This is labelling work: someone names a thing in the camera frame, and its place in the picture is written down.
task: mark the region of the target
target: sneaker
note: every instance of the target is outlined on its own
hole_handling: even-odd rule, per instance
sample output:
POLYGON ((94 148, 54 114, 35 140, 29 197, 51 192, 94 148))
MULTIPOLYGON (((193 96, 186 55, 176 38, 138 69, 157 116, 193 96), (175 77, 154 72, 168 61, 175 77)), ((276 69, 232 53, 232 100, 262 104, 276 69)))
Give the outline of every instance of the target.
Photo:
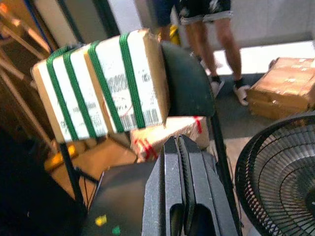
POLYGON ((211 82, 211 88, 212 88, 214 97, 217 97, 223 85, 224 85, 224 81, 221 81, 221 83, 218 83, 216 81, 211 82))
POLYGON ((249 85, 244 85, 239 88, 236 88, 236 86, 234 85, 233 91, 243 106, 248 106, 248 101, 246 100, 247 98, 246 90, 249 90, 250 88, 251 87, 249 85))

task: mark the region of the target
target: green strap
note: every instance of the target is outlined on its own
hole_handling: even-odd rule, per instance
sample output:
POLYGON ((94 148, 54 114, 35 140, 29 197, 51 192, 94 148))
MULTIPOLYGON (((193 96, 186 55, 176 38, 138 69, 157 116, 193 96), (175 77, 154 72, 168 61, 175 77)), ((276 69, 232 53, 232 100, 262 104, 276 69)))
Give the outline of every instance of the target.
POLYGON ((125 33, 121 35, 119 38, 119 44, 120 44, 120 49, 123 55, 123 62, 125 66, 126 77, 128 80, 128 86, 129 86, 130 96, 131 96, 131 100, 133 104, 133 111, 134 111, 135 118, 137 121, 137 126, 138 128, 144 128, 145 122, 144 122, 143 113, 141 110, 141 103, 140 103, 137 83, 134 76, 130 50, 129 50, 129 46, 127 42, 128 36, 129 36, 129 33, 125 33))
POLYGON ((93 124, 92 124, 92 121, 91 121, 91 118, 90 118, 90 115, 89 115, 89 112, 88 112, 88 108, 85 104, 85 101, 84 101, 84 97, 82 95, 82 92, 80 90, 80 87, 79 87, 79 83, 78 83, 78 80, 75 76, 75 73, 74 73, 74 69, 73 69, 73 66, 72 66, 72 63, 71 63, 71 53, 75 51, 75 49, 69 51, 69 52, 66 52, 64 55, 63 55, 63 61, 64 61, 64 65, 65 65, 65 68, 67 70, 67 73, 68 73, 68 76, 69 76, 69 79, 70 79, 70 82, 71 82, 71 85, 72 85, 72 88, 73 88, 73 91, 74 91, 74 94, 75 94, 75 97, 78 101, 78 105, 79 105, 79 108, 81 110, 81 113, 82 113, 82 116, 83 116, 83 120, 84 120, 84 123, 88 129, 88 132, 89 132, 89 135, 91 138, 96 138, 96 133, 95 133, 95 130, 94 130, 94 127, 93 127, 93 124))
POLYGON ((113 101, 113 98, 112 98, 112 95, 110 93, 107 81, 106 81, 105 76, 103 74, 102 67, 99 63, 99 60, 98 60, 98 57, 97 57, 97 54, 95 51, 98 44, 99 44, 99 41, 92 43, 90 48, 88 49, 88 54, 89 54, 90 59, 92 61, 93 67, 95 69, 96 76, 97 76, 99 84, 102 88, 104 97, 105 97, 107 105, 108 105, 108 109, 109 109, 110 114, 113 118, 116 129, 119 133, 122 133, 125 130, 124 130, 123 124, 119 118, 118 112, 117 112, 116 107, 115 107, 115 103, 113 101))
POLYGON ((59 82, 58 82, 58 79, 57 79, 57 76, 56 76, 56 73, 55 73, 55 70, 53 67, 54 59, 61 56, 65 52, 69 51, 70 49, 71 49, 70 47, 63 47, 63 48, 58 49, 57 51, 55 51, 54 53, 52 53, 49 56, 46 64, 47 64, 47 69, 48 69, 48 73, 49 73, 51 82, 53 84, 58 102, 60 104, 61 111, 62 111, 63 116, 64 116, 64 120, 65 120, 67 127, 69 129, 71 138, 72 138, 72 140, 78 140, 78 135, 74 129, 68 108, 66 106, 66 103, 65 103, 65 100, 63 97, 63 93, 61 92, 60 85, 59 85, 59 82))

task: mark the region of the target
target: cardboard box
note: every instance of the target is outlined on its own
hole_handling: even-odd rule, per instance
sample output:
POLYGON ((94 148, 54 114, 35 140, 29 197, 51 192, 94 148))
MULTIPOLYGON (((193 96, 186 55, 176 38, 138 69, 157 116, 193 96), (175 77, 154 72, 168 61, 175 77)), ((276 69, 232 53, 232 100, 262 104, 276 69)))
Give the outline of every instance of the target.
POLYGON ((313 59, 279 58, 248 91, 250 110, 280 119, 313 109, 315 68, 313 59))
POLYGON ((63 55, 55 58, 52 64, 73 124, 72 134, 65 119, 66 113, 61 109, 58 92, 55 92, 56 86, 53 86, 48 73, 47 61, 36 64, 32 69, 59 143, 75 140, 74 131, 77 139, 82 140, 94 137, 91 130, 96 137, 101 137, 107 133, 137 129, 139 124, 147 127, 165 122, 170 105, 164 62, 157 39, 147 29, 86 45, 71 52, 68 58, 72 74, 63 55), (109 92, 106 93, 104 88, 108 88, 109 92), (85 113, 81 109, 84 105, 87 109, 85 113), (138 116, 134 108, 140 111, 138 116))
POLYGON ((156 159, 163 144, 180 134, 191 138, 201 149, 210 144, 205 117, 169 117, 165 126, 131 131, 131 149, 137 154, 138 162, 156 159))

